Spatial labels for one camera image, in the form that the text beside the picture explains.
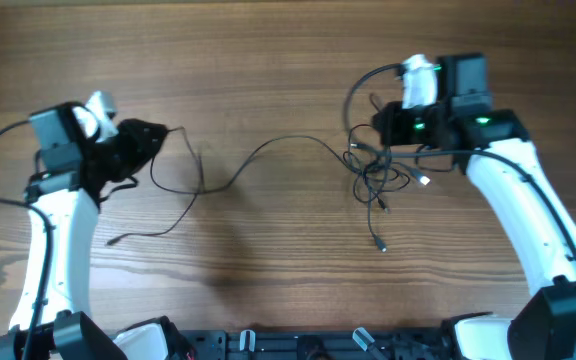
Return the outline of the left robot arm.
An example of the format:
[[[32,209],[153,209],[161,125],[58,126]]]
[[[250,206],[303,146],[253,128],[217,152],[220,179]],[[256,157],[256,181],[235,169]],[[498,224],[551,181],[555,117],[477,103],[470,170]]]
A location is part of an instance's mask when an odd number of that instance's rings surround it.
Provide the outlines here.
[[[90,249],[105,198],[159,152],[169,130],[161,124],[126,119],[114,125],[113,110],[91,116],[88,134],[78,110],[66,102],[27,119],[40,144],[44,169],[33,174],[23,200],[32,237],[23,293],[9,330],[0,336],[0,359],[172,359],[174,339],[167,322],[151,320],[110,337],[91,319]]]

